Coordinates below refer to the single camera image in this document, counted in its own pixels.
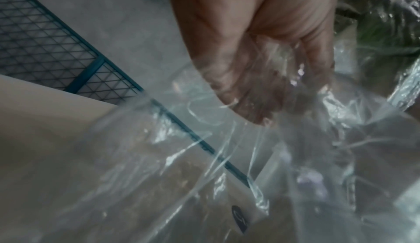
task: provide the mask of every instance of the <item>wire grid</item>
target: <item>wire grid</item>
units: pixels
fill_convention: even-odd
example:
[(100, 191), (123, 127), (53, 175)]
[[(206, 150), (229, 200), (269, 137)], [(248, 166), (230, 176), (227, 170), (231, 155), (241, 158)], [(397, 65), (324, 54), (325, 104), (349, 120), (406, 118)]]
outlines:
[(118, 105), (139, 93), (140, 90), (105, 62), (76, 94)]
[(32, 0), (0, 0), (0, 74), (64, 90), (96, 57)]

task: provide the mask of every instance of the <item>plastic bag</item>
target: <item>plastic bag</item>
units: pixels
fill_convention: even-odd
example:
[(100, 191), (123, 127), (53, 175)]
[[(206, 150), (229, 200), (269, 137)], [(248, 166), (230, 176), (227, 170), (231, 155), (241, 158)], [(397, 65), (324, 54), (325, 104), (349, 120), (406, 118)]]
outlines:
[(418, 0), (339, 0), (337, 70), (407, 110), (420, 94)]
[(235, 115), (187, 66), (3, 177), (0, 242), (418, 242), (417, 122), (280, 48), (249, 67), (290, 84), (270, 126)]

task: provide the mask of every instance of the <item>sticker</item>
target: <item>sticker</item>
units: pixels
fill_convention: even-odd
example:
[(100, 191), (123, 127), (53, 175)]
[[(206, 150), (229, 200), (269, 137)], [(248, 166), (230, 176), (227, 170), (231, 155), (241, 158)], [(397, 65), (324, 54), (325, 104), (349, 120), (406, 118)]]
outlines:
[(245, 233), (245, 231), (248, 229), (248, 222), (242, 214), (241, 208), (236, 205), (232, 206), (232, 215), (239, 229), (242, 231), (242, 233)]

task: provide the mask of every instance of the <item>hand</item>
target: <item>hand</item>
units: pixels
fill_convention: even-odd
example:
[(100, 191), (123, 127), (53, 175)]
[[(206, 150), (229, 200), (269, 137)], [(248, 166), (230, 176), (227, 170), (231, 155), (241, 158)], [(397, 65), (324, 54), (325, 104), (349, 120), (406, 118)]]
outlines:
[(315, 72), (333, 66), (337, 0), (171, 2), (196, 68), (224, 104), (252, 122), (262, 123), (281, 109), (287, 86), (266, 67), (260, 36), (300, 42)]

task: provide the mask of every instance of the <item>blue wire rack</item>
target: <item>blue wire rack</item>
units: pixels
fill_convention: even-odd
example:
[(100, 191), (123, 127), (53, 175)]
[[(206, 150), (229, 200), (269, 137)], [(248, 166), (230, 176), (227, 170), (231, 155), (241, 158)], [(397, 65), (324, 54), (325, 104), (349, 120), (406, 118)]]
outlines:
[[(37, 0), (0, 0), (0, 74), (69, 93), (120, 104), (143, 88)], [(199, 142), (215, 150), (159, 102), (163, 114)], [(234, 176), (249, 187), (230, 162)]]

